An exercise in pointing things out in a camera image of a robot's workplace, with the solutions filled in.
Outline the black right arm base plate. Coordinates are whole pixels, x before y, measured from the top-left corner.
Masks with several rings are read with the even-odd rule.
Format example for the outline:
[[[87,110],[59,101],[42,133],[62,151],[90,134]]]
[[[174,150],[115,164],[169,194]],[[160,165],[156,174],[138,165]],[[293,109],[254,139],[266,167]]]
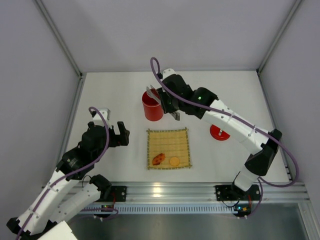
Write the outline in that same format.
[[[234,184],[215,185],[216,199],[222,201],[258,201],[261,197],[260,188],[253,184],[247,191],[243,191]]]

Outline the steel serving tongs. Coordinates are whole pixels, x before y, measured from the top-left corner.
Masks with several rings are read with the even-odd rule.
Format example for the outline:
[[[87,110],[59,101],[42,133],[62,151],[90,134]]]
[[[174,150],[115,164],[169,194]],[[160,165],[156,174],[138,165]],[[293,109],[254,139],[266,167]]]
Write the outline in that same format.
[[[150,87],[146,87],[146,92],[147,92],[147,95],[154,99],[160,106],[161,108],[163,109],[163,106],[162,106],[162,102],[161,102],[161,98],[160,98],[160,95],[158,94],[157,90],[152,86],[150,85]],[[175,111],[175,112],[171,112],[170,115],[176,120],[176,121],[180,121],[181,120],[181,117],[180,117],[180,113]]]

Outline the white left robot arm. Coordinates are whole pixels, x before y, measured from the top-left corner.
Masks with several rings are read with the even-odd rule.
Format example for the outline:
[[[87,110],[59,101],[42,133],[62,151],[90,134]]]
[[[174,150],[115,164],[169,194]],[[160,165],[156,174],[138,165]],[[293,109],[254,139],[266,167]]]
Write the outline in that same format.
[[[119,134],[113,126],[88,123],[76,147],[65,152],[46,187],[31,206],[6,224],[19,240],[36,240],[62,221],[69,221],[84,207],[95,201],[110,199],[112,184],[101,174],[94,175],[77,194],[62,200],[90,172],[107,148],[127,146],[130,132],[122,121],[117,122]]]

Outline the yellow round cracker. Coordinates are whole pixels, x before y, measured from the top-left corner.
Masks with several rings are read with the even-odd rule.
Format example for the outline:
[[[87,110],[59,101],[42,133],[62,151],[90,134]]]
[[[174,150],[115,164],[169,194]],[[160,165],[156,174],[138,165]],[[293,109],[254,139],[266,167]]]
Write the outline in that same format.
[[[178,157],[172,157],[169,160],[169,163],[173,167],[177,167],[180,164],[180,159]]]

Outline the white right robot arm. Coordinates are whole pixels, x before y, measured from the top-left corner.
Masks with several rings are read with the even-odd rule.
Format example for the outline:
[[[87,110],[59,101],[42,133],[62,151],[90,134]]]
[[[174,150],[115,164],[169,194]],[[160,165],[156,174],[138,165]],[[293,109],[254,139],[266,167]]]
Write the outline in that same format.
[[[181,111],[195,116],[226,132],[249,151],[248,159],[232,182],[233,191],[237,194],[247,192],[259,177],[268,173],[278,153],[277,142],[282,137],[279,130],[259,131],[253,124],[241,120],[210,90],[204,87],[191,89],[173,69],[166,69],[157,76],[162,83],[157,92],[165,113]]]

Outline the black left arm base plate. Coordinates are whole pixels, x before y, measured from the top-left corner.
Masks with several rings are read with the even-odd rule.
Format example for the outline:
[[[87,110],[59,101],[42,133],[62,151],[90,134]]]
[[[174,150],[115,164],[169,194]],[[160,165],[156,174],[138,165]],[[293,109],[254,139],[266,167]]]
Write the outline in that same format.
[[[127,198],[127,186],[116,185],[103,191],[99,202],[125,202]]]

